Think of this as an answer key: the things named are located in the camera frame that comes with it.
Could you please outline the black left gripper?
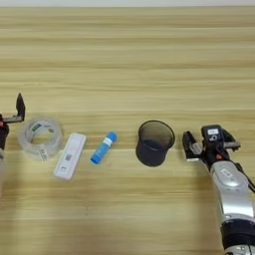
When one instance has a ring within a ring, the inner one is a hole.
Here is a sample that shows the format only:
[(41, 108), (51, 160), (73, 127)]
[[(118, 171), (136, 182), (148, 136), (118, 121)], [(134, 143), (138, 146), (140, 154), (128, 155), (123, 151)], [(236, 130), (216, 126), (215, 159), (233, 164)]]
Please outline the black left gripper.
[(10, 118), (2, 118), (0, 114), (0, 148), (5, 148), (6, 138), (9, 133), (8, 124), (21, 123), (25, 119), (26, 107), (21, 94), (16, 100), (17, 115)]

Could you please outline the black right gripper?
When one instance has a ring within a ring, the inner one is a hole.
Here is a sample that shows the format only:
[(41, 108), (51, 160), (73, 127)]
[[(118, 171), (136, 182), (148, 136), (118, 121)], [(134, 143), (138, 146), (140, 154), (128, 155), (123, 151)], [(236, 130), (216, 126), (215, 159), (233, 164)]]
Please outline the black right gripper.
[[(226, 129), (223, 131), (224, 148), (239, 149), (241, 144)], [(190, 131), (185, 131), (182, 136), (182, 146), (187, 161), (201, 160), (208, 169), (218, 161), (230, 160), (228, 152), (217, 146), (205, 146), (201, 153), (201, 146)]]

